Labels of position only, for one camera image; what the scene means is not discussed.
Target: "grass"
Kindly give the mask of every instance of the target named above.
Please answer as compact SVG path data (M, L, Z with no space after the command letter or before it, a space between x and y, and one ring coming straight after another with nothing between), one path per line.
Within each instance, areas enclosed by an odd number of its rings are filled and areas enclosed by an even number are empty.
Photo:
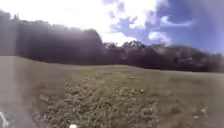
M222 74L16 58L25 103L48 127L213 128Z

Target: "sky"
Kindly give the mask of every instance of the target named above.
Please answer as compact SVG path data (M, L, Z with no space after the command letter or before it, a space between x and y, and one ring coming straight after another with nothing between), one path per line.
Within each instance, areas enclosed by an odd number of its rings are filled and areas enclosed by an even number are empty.
M104 42L184 44L224 53L223 0L0 0L24 20L97 30Z

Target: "foliage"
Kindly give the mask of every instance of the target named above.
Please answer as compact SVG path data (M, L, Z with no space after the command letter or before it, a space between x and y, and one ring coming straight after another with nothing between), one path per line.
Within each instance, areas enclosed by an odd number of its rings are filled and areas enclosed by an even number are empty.
M140 41L103 43L93 29L79 30L43 21L10 18L0 12L0 55L17 55L48 63L124 64L151 69L217 72L223 69L221 54Z

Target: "white cloud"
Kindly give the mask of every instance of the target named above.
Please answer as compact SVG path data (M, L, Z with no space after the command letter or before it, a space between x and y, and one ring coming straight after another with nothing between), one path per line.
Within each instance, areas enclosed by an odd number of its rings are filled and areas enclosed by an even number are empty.
M114 8L121 3L124 5L123 11ZM161 5L168 6L169 4L167 0L116 0L110 4L110 7L113 8L112 12L116 21L129 18L129 21L133 21L130 28L145 29L146 22L156 22L157 8Z
M104 34L102 38L104 42L116 42L118 43L118 46L121 46L126 41L137 40L134 37L125 36L121 32L107 33L107 34Z
M171 42L171 39L164 32L158 32L158 31L150 32L148 35L148 38L150 40L161 41L161 42L165 42L165 43Z
M190 27L194 25L194 21L184 21L182 23L174 23L169 20L169 16L163 16L160 19L160 26L161 27Z
M105 41L125 42L127 37L114 31L112 25L118 25L124 18L118 10L118 1L104 4L102 0L0 0L0 8L12 14L19 14L25 20L44 20L51 24L63 24L80 29L93 28ZM119 14L112 18L108 13Z

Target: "treeline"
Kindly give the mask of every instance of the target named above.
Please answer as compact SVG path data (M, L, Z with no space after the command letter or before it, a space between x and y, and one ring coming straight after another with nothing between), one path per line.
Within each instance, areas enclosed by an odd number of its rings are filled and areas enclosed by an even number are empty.
M0 55L17 55L48 63L124 64L150 69L223 72L221 54L183 45L145 45L139 41L103 43L92 29L79 30L43 21L20 20L0 11Z

